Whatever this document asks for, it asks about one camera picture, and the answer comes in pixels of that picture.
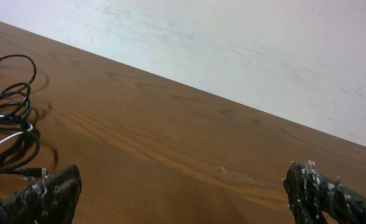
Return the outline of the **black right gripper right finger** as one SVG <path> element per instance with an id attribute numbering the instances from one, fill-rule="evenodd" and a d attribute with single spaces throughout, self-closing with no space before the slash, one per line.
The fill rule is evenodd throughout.
<path id="1" fill-rule="evenodd" d="M 333 181 L 315 170 L 315 163 L 293 161 L 283 186 L 288 209 L 295 223 L 327 223 L 324 214 L 341 224 L 366 223 L 366 197 Z"/>

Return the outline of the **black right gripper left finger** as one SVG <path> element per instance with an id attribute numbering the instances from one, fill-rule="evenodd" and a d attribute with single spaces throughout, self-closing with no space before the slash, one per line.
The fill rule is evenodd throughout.
<path id="1" fill-rule="evenodd" d="M 0 224 L 71 224 L 82 189 L 79 168 L 70 164 L 0 200 Z"/>

